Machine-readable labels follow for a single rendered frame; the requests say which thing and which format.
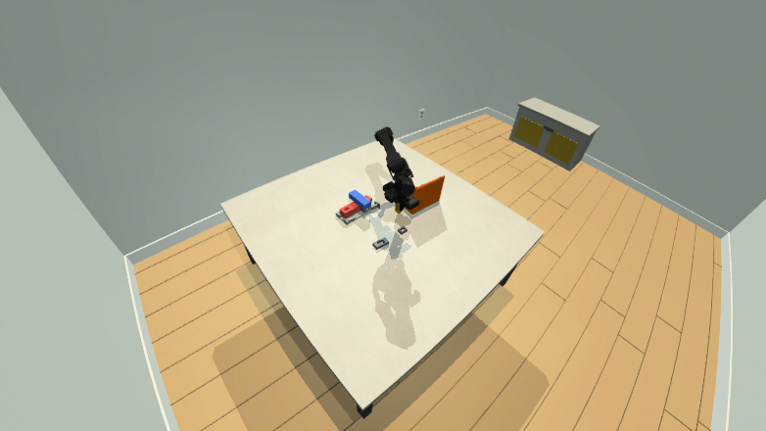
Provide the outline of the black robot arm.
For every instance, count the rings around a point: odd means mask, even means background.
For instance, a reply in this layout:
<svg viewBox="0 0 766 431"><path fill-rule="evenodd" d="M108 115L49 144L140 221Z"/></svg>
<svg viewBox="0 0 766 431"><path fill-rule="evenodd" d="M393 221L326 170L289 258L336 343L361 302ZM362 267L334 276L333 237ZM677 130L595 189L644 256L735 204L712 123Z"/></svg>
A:
<svg viewBox="0 0 766 431"><path fill-rule="evenodd" d="M416 188L412 177L414 177L411 168L407 164L407 160L404 157L401 157L400 153L398 153L394 147L394 137L391 127L384 127L378 131L375 132L375 138L379 143L384 147L385 152L387 154L386 161L388 164L387 168L389 172L391 173L391 176L393 180L399 185L400 190L397 190L395 186L392 186L392 188L389 188L385 193L385 199L388 200L390 203L398 202L402 195L404 196L410 196L413 194L414 189ZM394 176L392 174L394 172ZM410 176L410 177L409 177ZM400 197L401 196L401 197Z"/></svg>

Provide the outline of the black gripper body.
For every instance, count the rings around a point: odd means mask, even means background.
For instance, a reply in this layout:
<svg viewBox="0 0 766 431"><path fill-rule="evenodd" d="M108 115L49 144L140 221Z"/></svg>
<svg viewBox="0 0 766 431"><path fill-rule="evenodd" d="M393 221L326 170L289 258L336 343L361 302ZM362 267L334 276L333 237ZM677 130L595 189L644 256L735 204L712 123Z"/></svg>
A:
<svg viewBox="0 0 766 431"><path fill-rule="evenodd" d="M399 185L396 182L394 183L393 181L390 181L390 182L388 182L388 183L383 185L383 191L386 192L389 188L392 188L392 186L395 186L395 188L397 190L400 190L400 187L399 187ZM401 201L404 203L405 207L408 208L409 210L412 210L413 208L419 206L419 200L417 200L413 196L410 197L410 196L402 195L401 199L402 199Z"/></svg>

